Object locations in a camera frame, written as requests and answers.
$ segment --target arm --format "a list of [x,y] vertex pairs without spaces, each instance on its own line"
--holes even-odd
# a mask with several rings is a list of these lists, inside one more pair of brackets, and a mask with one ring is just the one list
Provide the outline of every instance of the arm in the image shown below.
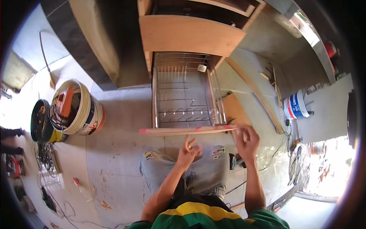
[[266,209],[266,198],[259,178],[256,153],[260,138],[253,127],[239,125],[236,130],[236,147],[238,153],[247,166],[247,186],[245,190],[245,208],[248,215],[256,210]]
[[186,140],[179,150],[175,166],[167,175],[160,188],[150,197],[143,208],[141,216],[142,221],[153,223],[156,217],[166,210],[182,174],[188,169],[194,158],[201,155],[200,146],[191,147],[196,139],[194,138],[192,141],[188,142],[188,138],[189,135],[186,136]]

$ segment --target person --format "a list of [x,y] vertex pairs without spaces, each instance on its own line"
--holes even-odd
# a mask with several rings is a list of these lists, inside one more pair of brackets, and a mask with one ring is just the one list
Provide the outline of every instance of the person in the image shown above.
[[0,152],[2,154],[7,154],[7,155],[23,155],[24,150],[21,147],[11,147],[11,146],[7,146],[6,144],[3,144],[3,140],[8,138],[8,137],[15,137],[15,136],[20,136],[20,135],[24,135],[24,131],[20,128],[20,129],[5,129],[3,127],[0,127],[0,138],[1,138],[1,143],[0,143]]
[[153,195],[143,208],[141,220],[131,224],[130,229],[289,228],[284,220],[266,210],[256,159],[259,136],[251,126],[239,125],[236,139],[238,153],[247,167],[247,219],[223,202],[229,175],[228,152],[220,145],[202,151],[201,146],[193,146],[195,138],[188,138],[176,162],[154,151],[144,153],[139,160],[140,172]]

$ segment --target hand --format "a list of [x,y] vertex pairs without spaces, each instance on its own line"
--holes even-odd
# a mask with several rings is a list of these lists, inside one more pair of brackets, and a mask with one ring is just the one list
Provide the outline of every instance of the hand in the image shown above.
[[252,126],[238,125],[236,130],[236,147],[245,163],[256,159],[260,138]]
[[190,142],[188,142],[188,139],[189,134],[186,135],[186,140],[184,141],[183,146],[179,149],[178,159],[175,163],[177,168],[180,168],[184,171],[186,171],[192,164],[195,157],[202,154],[200,145],[192,146],[196,142],[196,138]]

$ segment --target green shirt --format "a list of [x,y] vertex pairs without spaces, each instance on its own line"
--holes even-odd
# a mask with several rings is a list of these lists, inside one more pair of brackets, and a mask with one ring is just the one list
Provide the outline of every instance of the green shirt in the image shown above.
[[216,199],[213,201],[214,204],[212,202],[208,203],[209,199],[207,199],[207,196],[203,201],[200,201],[197,197],[191,199],[192,202],[181,203],[181,201],[177,201],[175,204],[171,204],[168,210],[162,212],[153,224],[148,221],[139,221],[133,223],[128,228],[290,228],[284,220],[267,210],[258,210],[250,214],[247,219],[242,219],[239,214],[232,212],[226,207],[218,197],[210,196],[210,198],[217,198],[222,204]]

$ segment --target stainless steel dish rack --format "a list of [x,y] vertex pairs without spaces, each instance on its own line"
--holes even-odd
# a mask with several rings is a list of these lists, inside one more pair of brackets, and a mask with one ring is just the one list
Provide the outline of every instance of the stainless steel dish rack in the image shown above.
[[209,55],[157,53],[153,70],[153,127],[225,124],[219,81],[214,68],[209,66]]

